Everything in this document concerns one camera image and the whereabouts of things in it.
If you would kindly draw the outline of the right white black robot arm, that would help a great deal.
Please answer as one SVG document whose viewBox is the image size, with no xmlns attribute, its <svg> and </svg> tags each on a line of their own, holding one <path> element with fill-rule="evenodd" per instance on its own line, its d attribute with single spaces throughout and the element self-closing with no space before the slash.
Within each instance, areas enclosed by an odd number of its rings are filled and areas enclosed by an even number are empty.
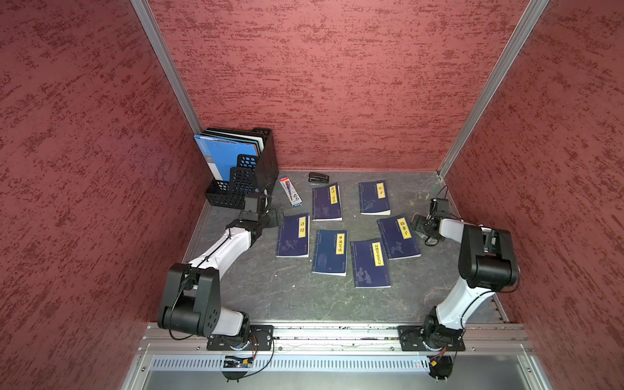
<svg viewBox="0 0 624 390">
<path fill-rule="evenodd" d="M 461 219 L 429 217 L 421 229 L 438 241 L 460 244 L 459 279 L 440 305 L 424 320 L 421 336 L 430 351 L 460 349 L 467 320 L 479 306 L 518 284 L 519 267 L 511 232 Z"/>
</svg>

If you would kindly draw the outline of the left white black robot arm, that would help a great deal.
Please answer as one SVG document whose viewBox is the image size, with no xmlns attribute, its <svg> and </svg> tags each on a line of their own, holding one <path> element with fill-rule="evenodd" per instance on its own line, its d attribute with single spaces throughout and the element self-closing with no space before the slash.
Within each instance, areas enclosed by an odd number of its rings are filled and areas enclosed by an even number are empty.
<svg viewBox="0 0 624 390">
<path fill-rule="evenodd" d="M 279 209 L 244 211 L 224 234 L 190 263 L 176 263 L 167 272 L 157 324 L 174 341 L 201 336 L 222 340 L 230 349 L 245 349 L 253 340 L 249 316 L 222 306 L 220 281 L 234 262 L 261 237 L 266 228 L 284 223 Z"/>
</svg>

